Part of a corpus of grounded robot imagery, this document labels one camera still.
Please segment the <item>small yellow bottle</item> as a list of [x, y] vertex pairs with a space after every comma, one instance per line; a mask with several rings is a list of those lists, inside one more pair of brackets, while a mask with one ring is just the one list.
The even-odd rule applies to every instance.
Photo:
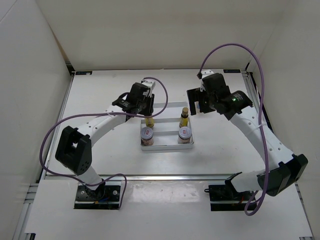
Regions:
[[189, 109], [184, 107], [181, 111], [180, 120], [179, 120], [179, 127], [187, 127], [188, 126], [188, 119], [189, 119]]
[[153, 128], [154, 127], [154, 125], [155, 125], [155, 121], [154, 121], [154, 118], [153, 117], [146, 117], [145, 118], [145, 125], [146, 125], [146, 127], [148, 127], [148, 128]]

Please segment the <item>black corner label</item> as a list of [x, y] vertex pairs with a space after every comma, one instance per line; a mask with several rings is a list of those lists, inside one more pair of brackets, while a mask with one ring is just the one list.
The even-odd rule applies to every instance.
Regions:
[[224, 69], [223, 72], [225, 74], [238, 74], [241, 73], [240, 69]]
[[77, 76], [90, 76], [92, 75], [92, 71], [76, 71], [75, 75]]

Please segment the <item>left black corner label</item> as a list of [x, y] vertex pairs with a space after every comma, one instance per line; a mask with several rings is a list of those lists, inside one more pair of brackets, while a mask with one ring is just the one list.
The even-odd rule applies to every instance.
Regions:
[[76, 71], [75, 75], [77, 76], [90, 76], [92, 75], [92, 71]]

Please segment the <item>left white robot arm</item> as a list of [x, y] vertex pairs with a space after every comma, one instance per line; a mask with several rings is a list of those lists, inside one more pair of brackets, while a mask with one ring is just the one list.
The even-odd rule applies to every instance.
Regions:
[[102, 178], [92, 167], [92, 147], [115, 127], [127, 122], [131, 115], [151, 116], [153, 113], [153, 80], [143, 80], [132, 85], [129, 93], [120, 95], [105, 111], [87, 123], [67, 126], [62, 130], [55, 158], [88, 185], [87, 194], [100, 200], [105, 194]]

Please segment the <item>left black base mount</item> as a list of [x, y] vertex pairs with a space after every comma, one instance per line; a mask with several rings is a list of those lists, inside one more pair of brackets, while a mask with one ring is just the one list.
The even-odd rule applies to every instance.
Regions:
[[120, 193], [120, 184], [104, 184], [95, 190], [78, 185], [73, 208], [76, 210], [118, 210], [121, 200]]

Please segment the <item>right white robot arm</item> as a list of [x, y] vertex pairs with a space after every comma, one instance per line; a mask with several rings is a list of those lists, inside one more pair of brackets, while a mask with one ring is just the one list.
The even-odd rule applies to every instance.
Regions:
[[236, 126], [259, 153], [265, 170], [240, 172], [225, 181], [224, 193], [230, 200], [238, 199], [243, 192], [266, 190], [276, 196], [294, 184], [305, 170], [308, 160], [295, 155], [262, 122], [251, 99], [241, 90], [231, 92], [221, 73], [203, 70], [198, 74], [201, 85], [187, 91], [191, 115], [217, 112]]

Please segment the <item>aluminium front rail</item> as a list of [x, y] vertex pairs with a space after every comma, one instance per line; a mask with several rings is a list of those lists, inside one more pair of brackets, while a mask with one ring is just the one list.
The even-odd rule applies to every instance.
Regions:
[[[224, 181], [232, 174], [152, 174], [152, 175], [126, 175], [127, 181]], [[44, 180], [74, 180], [70, 177], [46, 175]], [[122, 181], [123, 176], [115, 176], [110, 181]]]

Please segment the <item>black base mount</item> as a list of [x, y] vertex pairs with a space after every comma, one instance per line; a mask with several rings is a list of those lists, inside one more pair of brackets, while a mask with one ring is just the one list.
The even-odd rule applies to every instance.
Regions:
[[212, 212], [244, 211], [253, 191], [236, 192], [229, 185], [230, 177], [222, 183], [210, 183], [204, 192], [209, 196], [210, 210]]
[[95, 190], [78, 185], [73, 208], [76, 210], [118, 210], [121, 200], [120, 193], [120, 184], [104, 184]]

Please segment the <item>white divided tray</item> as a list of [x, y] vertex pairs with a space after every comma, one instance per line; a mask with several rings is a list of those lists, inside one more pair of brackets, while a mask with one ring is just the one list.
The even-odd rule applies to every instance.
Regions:
[[184, 130], [180, 130], [179, 124], [183, 108], [188, 106], [185, 101], [169, 102], [165, 110], [154, 117], [154, 126], [151, 128], [153, 137], [146, 143], [140, 141], [143, 151], [178, 151], [191, 149], [194, 145], [194, 135], [191, 120], [187, 119], [186, 136], [182, 139]]

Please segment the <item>tall white-bead jar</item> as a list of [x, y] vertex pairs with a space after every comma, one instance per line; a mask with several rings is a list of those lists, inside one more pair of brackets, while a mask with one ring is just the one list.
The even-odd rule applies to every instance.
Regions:
[[197, 114], [199, 114], [199, 113], [202, 112], [202, 111], [201, 111], [201, 108], [200, 108], [200, 103], [199, 103], [199, 101], [196, 101], [196, 102], [195, 102], [195, 109], [196, 109], [196, 113], [197, 113]]

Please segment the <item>right black corner label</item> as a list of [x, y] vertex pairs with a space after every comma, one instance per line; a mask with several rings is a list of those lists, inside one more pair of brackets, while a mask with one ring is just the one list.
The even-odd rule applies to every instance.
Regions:
[[224, 69], [223, 72], [225, 74], [238, 74], [241, 73], [240, 69]]

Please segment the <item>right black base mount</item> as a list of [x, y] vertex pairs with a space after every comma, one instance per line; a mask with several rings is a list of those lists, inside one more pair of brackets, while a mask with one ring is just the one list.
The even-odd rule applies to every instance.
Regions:
[[210, 183], [204, 192], [209, 196], [210, 210], [212, 212], [244, 211], [253, 191], [236, 192], [229, 185], [230, 177], [222, 183]]

